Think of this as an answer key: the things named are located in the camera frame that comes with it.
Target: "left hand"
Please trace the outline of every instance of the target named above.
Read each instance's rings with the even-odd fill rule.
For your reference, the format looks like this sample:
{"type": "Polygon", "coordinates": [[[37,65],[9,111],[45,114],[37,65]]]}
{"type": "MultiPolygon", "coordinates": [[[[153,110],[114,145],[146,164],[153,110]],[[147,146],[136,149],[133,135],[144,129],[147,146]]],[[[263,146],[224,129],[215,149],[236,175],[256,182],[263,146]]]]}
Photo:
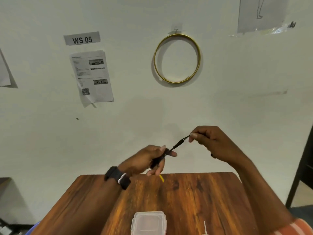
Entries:
{"type": "MultiPolygon", "coordinates": [[[[160,157],[166,146],[158,147],[154,145],[146,146],[141,149],[138,153],[134,154],[130,158],[122,162],[118,168],[120,171],[125,172],[128,176],[135,176],[143,173],[145,170],[149,169],[152,163],[152,159],[160,157]]],[[[177,153],[171,152],[170,156],[176,157],[177,153]]],[[[153,169],[147,172],[147,176],[157,175],[159,176],[164,169],[165,159],[163,159],[159,165],[155,166],[153,169]]]]}

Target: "ws 05 label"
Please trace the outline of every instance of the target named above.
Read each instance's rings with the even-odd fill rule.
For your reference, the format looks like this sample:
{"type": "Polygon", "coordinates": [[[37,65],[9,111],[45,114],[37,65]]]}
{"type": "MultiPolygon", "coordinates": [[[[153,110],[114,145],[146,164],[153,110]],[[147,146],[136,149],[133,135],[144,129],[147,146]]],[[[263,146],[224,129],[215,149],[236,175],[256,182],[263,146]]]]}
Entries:
{"type": "Polygon", "coordinates": [[[79,45],[85,43],[101,42],[99,31],[84,34],[64,35],[64,39],[66,45],[79,45]]]}

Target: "clear plastic container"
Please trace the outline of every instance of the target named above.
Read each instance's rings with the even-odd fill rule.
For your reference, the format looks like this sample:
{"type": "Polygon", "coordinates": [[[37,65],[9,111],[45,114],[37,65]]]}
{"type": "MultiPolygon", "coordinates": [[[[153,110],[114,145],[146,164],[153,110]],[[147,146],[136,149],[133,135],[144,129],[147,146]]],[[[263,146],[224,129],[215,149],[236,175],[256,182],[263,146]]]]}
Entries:
{"type": "Polygon", "coordinates": [[[137,212],[131,222],[131,235],[165,235],[166,224],[162,211],[137,212]]]}

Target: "floor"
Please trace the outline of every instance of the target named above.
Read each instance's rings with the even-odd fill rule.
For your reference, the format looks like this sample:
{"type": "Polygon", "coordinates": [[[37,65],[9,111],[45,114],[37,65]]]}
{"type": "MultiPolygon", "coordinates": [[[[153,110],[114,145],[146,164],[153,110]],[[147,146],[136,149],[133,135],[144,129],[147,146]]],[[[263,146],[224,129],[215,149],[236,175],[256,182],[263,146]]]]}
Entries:
{"type": "Polygon", "coordinates": [[[313,205],[313,189],[300,181],[291,207],[300,207],[305,205],[313,205]]]}

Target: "qr code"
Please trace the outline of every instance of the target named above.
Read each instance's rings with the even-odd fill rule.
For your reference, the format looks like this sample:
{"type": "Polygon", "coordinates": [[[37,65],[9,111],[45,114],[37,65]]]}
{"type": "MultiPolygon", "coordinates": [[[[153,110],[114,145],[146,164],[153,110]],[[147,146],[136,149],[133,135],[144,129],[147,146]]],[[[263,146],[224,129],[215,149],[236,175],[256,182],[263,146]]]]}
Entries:
{"type": "Polygon", "coordinates": [[[90,95],[89,88],[82,88],[81,91],[83,95],[90,95]]]}

